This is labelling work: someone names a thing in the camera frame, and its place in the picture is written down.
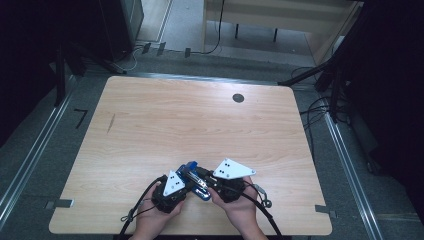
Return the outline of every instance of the gray floor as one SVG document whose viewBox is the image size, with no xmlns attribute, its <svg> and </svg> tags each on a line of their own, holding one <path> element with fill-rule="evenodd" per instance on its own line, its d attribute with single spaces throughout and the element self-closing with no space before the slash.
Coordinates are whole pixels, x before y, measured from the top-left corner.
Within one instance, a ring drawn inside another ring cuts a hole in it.
<svg viewBox="0 0 424 240">
<path fill-rule="evenodd" d="M 201 1 L 175 0 L 166 23 L 162 42 L 167 50 L 184 51 L 200 47 L 200 31 L 197 11 Z M 192 25 L 180 28 L 183 20 Z M 208 45 L 214 46 L 215 23 L 208 26 Z M 279 31 L 277 43 L 272 42 L 273 31 L 259 27 L 241 26 L 239 39 L 235 40 L 234 26 L 224 24 L 220 47 L 211 55 L 192 55 L 184 58 L 183 52 L 165 51 L 157 56 L 157 50 L 146 54 L 138 51 L 117 63 L 123 68 L 133 68 L 131 75 L 146 73 L 229 78 L 251 83 L 275 84 L 290 79 L 311 67 L 313 60 L 304 41 L 303 33 Z M 0 232 L 0 239 L 112 239 L 103 235 L 55 235 L 48 231 L 52 210 L 44 209 L 47 201 L 60 197 L 63 186 L 84 138 L 91 116 L 101 91 L 109 76 L 103 69 L 90 63 L 89 71 L 77 79 L 77 85 L 69 104 L 41 154 L 38 164 L 23 189 L 20 198 Z M 313 89 L 313 77 L 295 85 L 295 97 L 300 111 L 307 110 L 319 95 Z M 20 125 L 9 141 L 0 149 L 0 193 L 4 195 L 14 175 L 25 159 L 43 124 L 53 111 L 55 91 L 46 96 L 34 112 Z M 81 113 L 75 109 L 88 110 L 88 115 L 79 128 Z M 374 176 L 367 171 L 364 153 L 359 147 L 354 131 L 339 123 L 352 163 L 361 186 L 377 216 L 378 225 L 385 239 L 424 239 L 423 225 L 414 215 L 403 187 L 388 176 Z M 337 214 L 331 218 L 333 233 L 313 239 L 367 239 L 361 213 L 358 210 L 351 186 L 345 175 L 339 154 L 328 130 L 325 118 L 312 125 L 316 170 L 328 209 Z M 305 131 L 309 141 L 311 137 Z M 298 236 L 294 239 L 306 239 Z"/>
</svg>

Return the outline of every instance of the person's right hand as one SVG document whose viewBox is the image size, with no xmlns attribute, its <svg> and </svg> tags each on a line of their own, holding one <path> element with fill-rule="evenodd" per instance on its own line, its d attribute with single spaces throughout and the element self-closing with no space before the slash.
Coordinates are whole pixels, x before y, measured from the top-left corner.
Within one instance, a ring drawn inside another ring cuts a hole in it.
<svg viewBox="0 0 424 240">
<path fill-rule="evenodd" d="M 252 184 L 250 177 L 244 177 L 243 180 L 248 184 Z M 225 203 L 215 190 L 212 188 L 208 190 L 211 193 L 212 202 L 224 209 L 231 224 L 233 224 L 245 240 L 267 239 L 259 228 L 256 220 L 256 205 L 253 202 L 240 196 L 240 198 L 234 202 Z M 255 200 L 258 197 L 258 193 L 253 186 L 247 186 L 244 190 L 244 194 Z"/>
</svg>

